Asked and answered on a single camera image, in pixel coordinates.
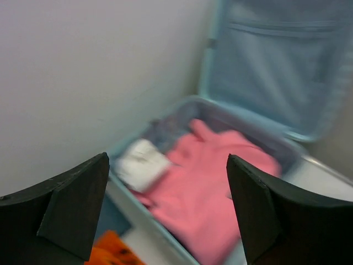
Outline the white drawstring pouch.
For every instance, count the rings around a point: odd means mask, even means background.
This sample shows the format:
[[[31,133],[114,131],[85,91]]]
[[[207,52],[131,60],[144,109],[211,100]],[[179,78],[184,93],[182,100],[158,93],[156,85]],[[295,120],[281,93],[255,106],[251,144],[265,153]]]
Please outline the white drawstring pouch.
[[[143,193],[171,164],[150,141],[138,139],[115,161],[114,171],[130,189]]]

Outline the orange black patterned towel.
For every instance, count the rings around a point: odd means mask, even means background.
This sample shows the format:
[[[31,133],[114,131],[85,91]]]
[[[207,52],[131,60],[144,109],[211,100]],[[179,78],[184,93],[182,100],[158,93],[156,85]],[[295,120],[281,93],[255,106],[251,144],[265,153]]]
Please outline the orange black patterned towel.
[[[92,247],[89,261],[84,265],[144,265],[145,263],[126,245],[119,235],[108,230]]]

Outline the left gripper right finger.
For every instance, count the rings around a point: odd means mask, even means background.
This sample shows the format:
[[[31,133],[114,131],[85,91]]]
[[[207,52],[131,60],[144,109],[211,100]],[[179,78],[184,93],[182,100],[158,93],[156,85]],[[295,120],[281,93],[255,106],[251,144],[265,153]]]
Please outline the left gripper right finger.
[[[352,202],[229,155],[227,176],[248,264],[351,264]]]

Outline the pink hoodie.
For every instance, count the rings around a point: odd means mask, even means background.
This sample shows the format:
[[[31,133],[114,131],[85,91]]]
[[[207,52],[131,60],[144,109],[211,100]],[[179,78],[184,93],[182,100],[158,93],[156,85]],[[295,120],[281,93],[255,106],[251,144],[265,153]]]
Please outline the pink hoodie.
[[[194,119],[167,153],[172,165],[136,198],[201,264],[221,264],[240,239],[227,178],[229,154],[279,176],[281,167],[241,133],[213,132]]]

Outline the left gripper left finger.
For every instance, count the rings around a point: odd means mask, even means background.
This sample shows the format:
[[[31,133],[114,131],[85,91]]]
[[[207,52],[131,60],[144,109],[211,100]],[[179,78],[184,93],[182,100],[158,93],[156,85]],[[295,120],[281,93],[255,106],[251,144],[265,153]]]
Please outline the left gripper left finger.
[[[107,153],[1,197],[1,264],[83,264],[109,175]]]

